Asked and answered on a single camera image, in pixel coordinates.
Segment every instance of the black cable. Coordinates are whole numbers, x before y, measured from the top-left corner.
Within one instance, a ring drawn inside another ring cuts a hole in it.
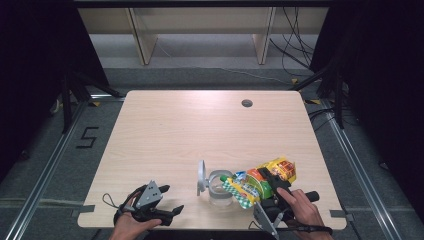
[[[300,49],[300,48],[298,48],[298,47],[296,47],[296,46],[294,46],[293,44],[291,44],[290,42],[289,42],[289,40],[287,40],[287,38],[286,38],[286,36],[284,36],[284,34],[282,34],[282,36],[283,36],[283,39],[284,39],[284,41],[286,41],[286,44],[288,44],[290,47],[292,47],[293,49],[295,49],[295,50],[297,50],[297,51],[299,51],[299,52],[303,52],[303,50],[302,49]]]
[[[281,49],[279,46],[277,46],[276,43],[274,43],[274,41],[270,38],[269,41],[282,53],[284,53],[285,55],[287,55],[288,57],[290,57],[291,59],[293,59],[294,61],[296,61],[297,63],[299,63],[300,65],[302,65],[304,68],[309,68],[308,65],[306,65],[305,63],[301,62],[299,59],[297,59],[296,57],[294,57],[293,55],[291,55],[290,53],[284,51],[283,49]]]
[[[102,231],[102,229],[97,229],[96,233],[93,235],[93,237],[91,237],[91,240],[94,240],[97,238],[97,236],[99,236],[100,232]]]
[[[343,122],[345,122],[345,123],[349,124],[350,126],[361,126],[361,124],[359,124],[359,123],[352,123],[352,122],[349,122],[349,121],[347,121],[345,118],[343,118]]]
[[[106,201],[105,201],[105,196],[108,196],[108,197],[109,197],[110,202],[111,202],[112,204],[110,204],[110,203],[108,203],[108,202],[106,202]],[[113,202],[112,197],[110,196],[110,194],[109,194],[109,193],[105,193],[105,194],[103,194],[102,200],[103,200],[103,202],[104,202],[104,203],[106,203],[107,205],[109,205],[109,206],[111,206],[111,207],[119,208],[118,206],[116,206],[116,205],[115,205],[115,203]]]
[[[340,206],[342,207],[342,210],[345,212],[345,215],[346,215],[346,216],[347,216],[347,215],[349,215],[349,212],[346,210],[346,207],[343,205],[342,201],[340,201],[340,198],[339,198],[339,203],[340,203]],[[358,240],[362,240],[361,235],[359,234],[359,231],[358,231],[358,229],[356,228],[356,226],[355,226],[355,224],[353,223],[353,221],[348,221],[348,222],[349,222],[349,223],[350,223],[350,225],[352,226],[352,229],[353,229],[353,231],[355,232],[356,237],[358,238]]]
[[[319,226],[319,225],[306,225],[300,222],[297,222],[299,224],[299,226],[296,227],[286,227],[286,228],[275,228],[275,230],[277,232],[293,232],[293,231],[299,231],[299,232],[307,232],[307,233],[311,233],[311,232],[328,232],[330,235],[333,234],[333,229],[331,229],[330,227],[327,226]],[[254,224],[259,230],[262,230],[268,234],[272,235],[271,233],[265,231],[263,228],[261,228],[260,226],[258,226],[258,224],[255,221],[250,222],[248,230],[251,230],[251,226],[252,224]]]
[[[307,54],[306,49],[303,47],[303,41],[302,41],[302,39],[300,38],[299,19],[298,19],[298,17],[299,17],[299,8],[298,8],[298,7],[296,7],[296,8],[294,9],[294,12],[295,12],[295,22],[294,22],[294,29],[293,29],[293,32],[294,32],[294,34],[295,34],[295,36],[296,36],[297,40],[299,41],[300,47],[302,48],[303,57],[305,57],[306,62],[308,63],[308,65],[310,65],[311,58],[310,58],[310,57],[309,57],[309,55]]]
[[[295,8],[295,10],[296,10],[296,21],[295,21],[295,24],[297,24],[297,26],[298,26],[298,20],[297,20],[297,16],[298,16],[298,9],[297,8]],[[287,12],[285,11],[285,9],[284,9],[284,7],[283,7],[283,11],[284,11],[284,13],[285,13],[285,15],[286,15],[286,18],[287,18],[287,21],[289,22],[289,25],[290,25],[290,27],[291,27],[291,30],[292,30],[292,32],[291,32],[291,34],[290,34],[290,38],[289,38],[289,40],[287,40],[285,37],[284,37],[284,35],[283,35],[283,38],[284,38],[284,40],[286,41],[286,46],[285,46],[285,48],[284,48],[284,50],[283,49],[281,49],[281,48],[278,48],[277,47],[277,45],[275,44],[275,43],[273,43],[282,53],[283,53],[283,57],[282,57],[282,59],[281,59],[281,64],[282,64],[282,66],[283,66],[283,69],[284,69],[284,71],[285,72],[287,72],[288,74],[290,74],[290,75],[293,75],[293,76],[310,76],[310,75],[300,75],[300,74],[294,74],[294,73],[291,73],[291,72],[289,72],[287,69],[286,69],[286,67],[285,67],[285,65],[284,65],[284,56],[285,55],[288,55],[289,57],[291,57],[292,59],[294,59],[294,57],[292,56],[292,55],[289,55],[288,53],[287,53],[287,48],[288,48],[288,46],[290,45],[290,46],[292,46],[291,44],[290,44],[290,41],[291,41],[291,38],[292,38],[292,36],[293,35],[295,35],[296,36],[296,38],[298,38],[298,41],[301,43],[302,42],[302,40],[296,35],[296,30],[295,30],[295,28],[293,27],[293,25],[292,25],[292,23],[291,23],[291,21],[290,21],[290,19],[289,19],[289,17],[288,17],[288,15],[287,15]],[[307,56],[307,55],[305,55],[305,49],[304,49],[304,47],[303,47],[303,45],[301,44],[301,47],[302,47],[302,50],[301,49],[298,49],[299,51],[301,51],[302,52],[302,54],[304,55],[304,57],[305,57],[305,60],[306,60],[306,62],[307,62],[307,64],[305,64],[305,63],[302,63],[301,61],[299,61],[298,59],[294,59],[296,62],[298,62],[298,63],[300,63],[303,67],[305,67],[306,69],[309,69],[309,62],[308,62],[308,58],[309,58],[309,56]]]
[[[324,126],[326,123],[330,122],[333,119],[334,119],[334,117],[327,119],[325,122],[323,122],[321,125],[319,125],[319,127],[315,128],[314,132],[318,131],[322,126]]]
[[[308,113],[309,116],[309,120],[311,121],[311,123],[314,122],[315,118],[317,118],[319,115],[321,115],[322,113],[328,113],[328,112],[333,112],[334,108],[326,108],[326,109],[320,109],[314,112],[310,112]]]
[[[139,188],[137,188],[136,190],[134,190],[134,192],[132,192],[130,195],[128,195],[128,197],[127,197],[127,199],[125,199],[125,201],[124,201],[124,203],[122,203],[120,206],[119,206],[119,210],[121,211],[121,212],[124,212],[124,207],[125,207],[125,205],[127,204],[127,202],[131,199],[131,198],[133,198],[138,192],[141,192],[141,188],[143,188],[144,186],[142,186],[142,187],[139,187]]]
[[[306,49],[303,47],[303,44],[305,44],[305,45],[307,45],[304,41],[302,41],[302,39],[300,38],[300,30],[299,30],[299,21],[298,21],[298,16],[299,16],[299,8],[297,8],[297,7],[295,7],[295,22],[294,22],[294,24],[292,24],[292,22],[290,21],[290,18],[288,17],[288,15],[287,15],[287,12],[286,12],[286,9],[283,7],[283,11],[284,11],[284,14],[285,14],[285,16],[286,16],[286,19],[287,19],[287,21],[288,21],[288,23],[289,23],[289,25],[290,25],[290,28],[291,28],[291,30],[292,30],[292,32],[291,32],[291,34],[290,34],[290,38],[289,38],[289,40],[287,41],[287,39],[285,39],[286,40],[286,42],[290,42],[291,41],[291,38],[292,38],[292,36],[294,35],[296,38],[297,38],[297,40],[298,40],[298,42],[299,42],[299,44],[300,44],[300,46],[301,46],[301,48],[302,48],[302,53],[303,53],[303,56],[305,57],[305,60],[306,60],[306,62],[307,62],[307,64],[309,65],[310,63],[308,62],[308,60],[310,61],[311,59],[310,59],[310,57],[309,57],[309,55],[307,55],[305,52],[307,52],[306,51]]]

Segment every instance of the hand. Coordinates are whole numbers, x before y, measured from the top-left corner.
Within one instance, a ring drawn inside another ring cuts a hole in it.
[[[137,195],[135,194],[133,198],[128,200],[126,205],[131,205],[130,203],[134,201]],[[115,228],[109,240],[134,240],[144,231],[150,230],[161,223],[162,221],[160,219],[138,222],[132,217],[130,212],[124,212],[116,221]]]
[[[278,188],[277,192],[290,205],[295,219],[298,222],[306,225],[324,226],[324,222],[322,221],[318,208],[309,201],[302,190],[294,190],[292,191],[292,195],[282,188]],[[307,233],[295,231],[295,234],[300,239],[333,239],[328,232]]]

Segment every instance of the wooden table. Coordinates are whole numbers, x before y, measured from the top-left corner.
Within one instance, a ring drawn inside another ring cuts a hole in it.
[[[243,100],[252,101],[244,107]],[[293,189],[317,191],[316,202],[326,225],[346,227],[336,192],[310,124],[305,106],[294,91],[131,91],[116,121],[81,213],[81,227],[113,227],[115,209],[102,201],[109,193],[121,204],[137,187],[155,180],[170,185],[158,209],[185,205],[172,229],[246,230],[252,210],[234,200],[229,207],[197,197],[198,163],[207,176],[213,170],[232,172],[286,156],[295,162]]]

